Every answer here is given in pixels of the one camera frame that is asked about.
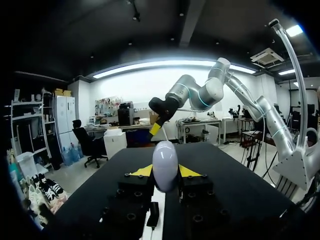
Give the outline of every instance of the ceiling light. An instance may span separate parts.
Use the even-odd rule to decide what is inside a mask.
[[[202,60],[163,60],[163,61],[152,61],[152,62],[144,62],[133,64],[129,66],[122,66],[112,70],[108,70],[105,72],[101,72],[99,74],[94,75],[95,79],[99,79],[102,77],[110,76],[113,74],[121,73],[124,71],[130,71],[134,69],[143,69],[143,68],[153,68],[153,67],[166,67],[166,66],[203,66],[203,67],[212,67],[215,65],[215,61],[202,61]],[[254,74],[256,71],[247,69],[241,66],[231,65],[231,70],[236,70],[239,72]]]
[[[236,66],[236,65],[231,65],[230,69],[236,70],[239,72],[247,73],[247,74],[254,74],[256,71],[242,67],[242,66]]]
[[[294,69],[290,69],[290,70],[287,70],[287,71],[279,72],[279,75],[293,74],[294,72],[295,72]]]
[[[294,37],[298,34],[302,34],[304,31],[302,31],[301,27],[299,25],[292,26],[286,30],[286,33],[290,37]]]

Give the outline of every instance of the ceiling track light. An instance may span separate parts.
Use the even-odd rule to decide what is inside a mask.
[[[168,67],[168,66],[201,66],[211,68],[215,65],[215,61],[206,61],[206,60],[161,60],[161,61],[152,61],[152,62],[143,62],[137,63],[127,66],[116,67],[111,70],[107,70],[98,74],[95,74],[93,77],[95,79],[103,78],[106,76],[110,76],[113,74],[119,74],[126,71],[132,71],[137,69],[145,69],[145,68],[157,68],[157,67]],[[231,65],[230,70],[235,70],[247,74],[254,74],[256,71],[251,70],[245,67]]]

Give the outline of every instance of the desk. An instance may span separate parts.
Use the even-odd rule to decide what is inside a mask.
[[[218,125],[218,146],[220,145],[220,132],[221,132],[221,120],[201,120],[201,121],[190,121],[190,122],[178,122],[178,133],[180,135],[182,130],[183,143],[186,144],[186,127],[195,127],[195,126],[204,126],[206,129],[206,125]]]
[[[118,126],[120,129],[123,130],[136,130],[136,129],[151,129],[153,125],[130,125],[130,126]],[[110,127],[104,127],[103,125],[100,126],[86,126],[84,129],[86,130],[87,133],[97,133],[97,132],[105,132],[108,130]]]
[[[151,124],[148,124],[148,125],[136,124],[136,125],[131,125],[131,126],[119,126],[119,128],[123,129],[123,130],[151,129],[152,127],[153,127],[153,125],[151,125]]]
[[[64,224],[71,224],[79,217],[85,217],[98,223],[107,197],[114,196],[118,189],[120,177],[151,164],[154,149],[122,149],[71,195],[55,214],[57,219]],[[213,181],[216,197],[229,210],[231,223],[247,217],[261,220],[279,216],[294,205],[258,175],[212,144],[178,144],[175,149],[180,164],[197,173],[207,174]],[[61,230],[52,226],[52,231],[57,235]],[[177,189],[165,195],[162,239],[186,239],[184,211]]]

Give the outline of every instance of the shoe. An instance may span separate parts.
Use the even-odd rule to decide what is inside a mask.
[[[38,174],[38,178],[39,178],[39,181],[40,181],[41,183],[44,183],[44,184],[45,184],[46,181],[47,181],[45,175],[43,175],[42,173],[39,173],[39,174]]]
[[[30,180],[30,182],[33,184],[33,186],[34,186],[35,188],[38,188],[38,189],[41,188],[41,187],[40,187],[40,180],[39,180],[39,178],[38,178],[37,175],[33,175],[32,178],[31,178],[31,180]]]
[[[46,183],[41,182],[40,188],[41,188],[45,198],[47,199],[50,207],[52,207],[55,204],[55,202],[57,201],[56,194],[54,193],[54,191],[52,191],[50,186]]]
[[[39,206],[41,204],[45,204],[49,207],[47,201],[45,200],[43,194],[39,190],[39,188],[35,188],[33,185],[29,186],[28,196],[30,200],[30,209],[37,215],[40,214]]]
[[[39,180],[43,183],[43,184],[48,184],[49,187],[52,189],[52,191],[54,192],[54,194],[57,197],[61,197],[61,194],[63,194],[65,191],[64,189],[56,182],[53,181],[51,179],[47,179],[43,174],[39,174]]]

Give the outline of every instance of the black table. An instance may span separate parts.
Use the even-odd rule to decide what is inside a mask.
[[[179,163],[200,174],[207,174],[231,221],[245,217],[278,216],[293,203],[255,173],[218,147],[209,143],[176,145]],[[63,223],[80,216],[99,221],[107,196],[114,196],[117,181],[125,173],[135,172],[152,163],[154,147],[126,148],[114,155],[101,169],[79,187],[58,210]],[[184,239],[184,217],[176,190],[165,197],[163,239]]]

